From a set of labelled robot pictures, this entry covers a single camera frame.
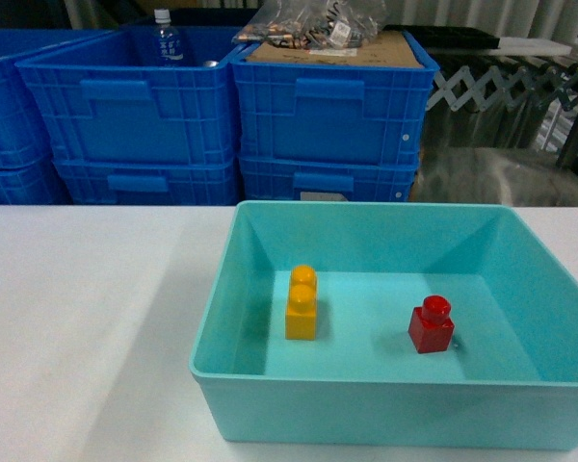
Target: plastic water bottle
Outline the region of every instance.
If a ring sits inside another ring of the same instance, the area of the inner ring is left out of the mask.
[[[184,65],[184,50],[180,41],[180,33],[171,26],[170,11],[166,9],[154,10],[156,27],[154,38],[156,39],[156,52],[159,65],[177,67]]]

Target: bottle label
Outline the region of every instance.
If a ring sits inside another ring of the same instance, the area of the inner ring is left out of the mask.
[[[161,48],[161,58],[164,60],[180,61],[184,59],[182,44],[179,38],[160,41],[159,46]]]

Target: stacked crates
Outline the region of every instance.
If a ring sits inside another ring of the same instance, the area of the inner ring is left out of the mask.
[[[15,62],[102,34],[0,30],[0,204],[69,202],[64,184],[50,163],[49,137],[39,110]]]
[[[129,27],[17,64],[77,204],[230,205],[240,123],[237,28],[179,27],[186,65],[160,67]],[[216,62],[216,65],[204,65]]]
[[[234,60],[246,197],[406,201],[438,66],[404,33],[420,68]]]

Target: bottle cap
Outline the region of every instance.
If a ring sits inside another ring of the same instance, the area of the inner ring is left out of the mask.
[[[154,19],[157,24],[170,24],[171,16],[170,11],[166,8],[154,10]]]

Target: plastic bag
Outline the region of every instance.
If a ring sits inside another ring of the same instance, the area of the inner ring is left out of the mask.
[[[265,41],[282,48],[357,48],[377,36],[386,16],[385,0],[268,0],[233,41]]]

